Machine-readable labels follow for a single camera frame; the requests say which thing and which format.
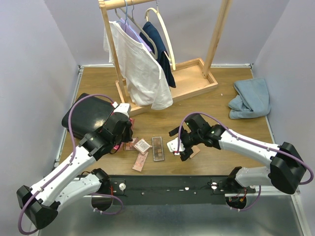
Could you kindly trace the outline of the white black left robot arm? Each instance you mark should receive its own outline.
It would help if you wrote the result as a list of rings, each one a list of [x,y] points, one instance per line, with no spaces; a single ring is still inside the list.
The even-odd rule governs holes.
[[[21,186],[16,192],[21,208],[20,233],[28,235],[22,229],[24,215],[36,230],[41,230],[51,224],[66,205],[91,193],[106,193],[109,177],[103,170],[92,171],[76,183],[73,179],[102,156],[110,154],[115,146],[131,141],[131,138],[129,112],[115,109],[104,125],[87,133],[69,157],[50,174],[30,187]]]

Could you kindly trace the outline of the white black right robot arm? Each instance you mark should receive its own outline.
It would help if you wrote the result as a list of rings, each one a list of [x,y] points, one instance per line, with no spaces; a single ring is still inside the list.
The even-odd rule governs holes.
[[[210,125],[203,113],[191,113],[182,125],[169,132],[175,139],[168,142],[169,151],[186,161],[192,155],[192,148],[203,144],[209,148],[228,150],[247,156],[262,164],[262,167],[236,167],[226,180],[227,189],[233,193],[252,185],[273,186],[286,194],[294,194],[306,173],[306,165],[294,145],[261,142],[227,128],[219,121]]]

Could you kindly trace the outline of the pink drawer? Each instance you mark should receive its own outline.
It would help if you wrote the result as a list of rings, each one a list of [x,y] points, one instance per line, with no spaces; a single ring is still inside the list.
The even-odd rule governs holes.
[[[131,128],[133,129],[133,126],[134,126],[134,119],[130,119],[130,122],[131,122]],[[113,148],[113,150],[114,151],[119,151],[119,150],[121,150],[122,148],[124,147],[124,142],[122,142],[120,145],[116,145],[116,146],[114,146],[114,148]]]

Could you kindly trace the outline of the rose gold square compact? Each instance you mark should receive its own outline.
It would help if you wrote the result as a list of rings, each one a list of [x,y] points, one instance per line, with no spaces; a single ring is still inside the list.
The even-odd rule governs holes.
[[[191,149],[192,149],[192,154],[189,157],[190,159],[195,157],[200,152],[200,149],[197,146],[193,146]]]

